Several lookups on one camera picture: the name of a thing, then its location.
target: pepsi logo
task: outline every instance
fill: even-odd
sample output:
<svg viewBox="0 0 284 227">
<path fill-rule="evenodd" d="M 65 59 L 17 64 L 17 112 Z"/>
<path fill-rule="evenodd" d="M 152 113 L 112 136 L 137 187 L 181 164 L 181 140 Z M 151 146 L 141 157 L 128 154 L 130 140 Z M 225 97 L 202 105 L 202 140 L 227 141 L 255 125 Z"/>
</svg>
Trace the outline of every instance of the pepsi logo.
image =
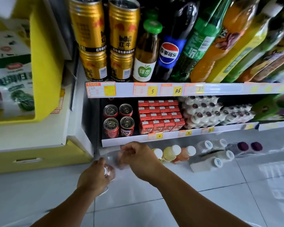
<svg viewBox="0 0 284 227">
<path fill-rule="evenodd" d="M 179 48 L 169 42 L 164 42 L 160 48 L 159 58 L 164 64 L 172 63 L 179 54 Z"/>
</svg>

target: store shelf unit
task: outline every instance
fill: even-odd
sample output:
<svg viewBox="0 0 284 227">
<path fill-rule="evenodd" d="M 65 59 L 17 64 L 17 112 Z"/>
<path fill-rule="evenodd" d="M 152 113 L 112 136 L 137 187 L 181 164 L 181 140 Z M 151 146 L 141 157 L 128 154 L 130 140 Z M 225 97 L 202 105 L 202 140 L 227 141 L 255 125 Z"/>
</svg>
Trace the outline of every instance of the store shelf unit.
<svg viewBox="0 0 284 227">
<path fill-rule="evenodd" d="M 284 93 L 284 83 L 85 83 L 89 98 Z"/>
<path fill-rule="evenodd" d="M 142 143 L 142 142 L 148 142 L 148 141 L 168 140 L 168 139 L 201 135 L 201 134 L 207 134 L 207 133 L 220 133 L 220 132 L 226 132 L 226 131 L 254 129 L 257 124 L 258 122 L 250 122 L 250 123 L 231 124 L 231 125 L 225 125 L 225 126 L 198 128 L 198 129 L 191 129 L 191 130 L 180 130 L 180 131 L 171 131 L 171 132 L 163 132 L 163 133 L 151 133 L 151 134 L 146 134 L 146 135 L 119 137 L 119 138 L 113 138 L 113 139 L 103 139 L 102 147 L 125 145 L 132 141 L 137 141 L 137 142 Z"/>
<path fill-rule="evenodd" d="M 265 130 L 270 130 L 270 129 L 274 129 L 274 128 L 281 128 L 281 127 L 284 127 L 284 121 L 269 122 L 269 123 L 260 124 L 258 130 L 259 131 L 265 131 Z"/>
</svg>

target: orange bottle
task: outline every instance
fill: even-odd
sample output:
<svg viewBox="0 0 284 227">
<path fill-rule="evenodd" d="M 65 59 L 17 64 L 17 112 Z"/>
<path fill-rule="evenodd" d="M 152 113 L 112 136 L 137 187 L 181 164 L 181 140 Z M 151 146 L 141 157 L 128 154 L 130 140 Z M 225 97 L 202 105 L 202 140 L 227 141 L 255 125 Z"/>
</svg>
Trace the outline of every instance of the orange bottle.
<svg viewBox="0 0 284 227">
<path fill-rule="evenodd" d="M 190 73 L 192 83 L 205 82 L 215 62 L 224 57 L 241 38 L 256 13 L 258 2 L 240 0 L 227 10 L 221 33 Z"/>
</svg>

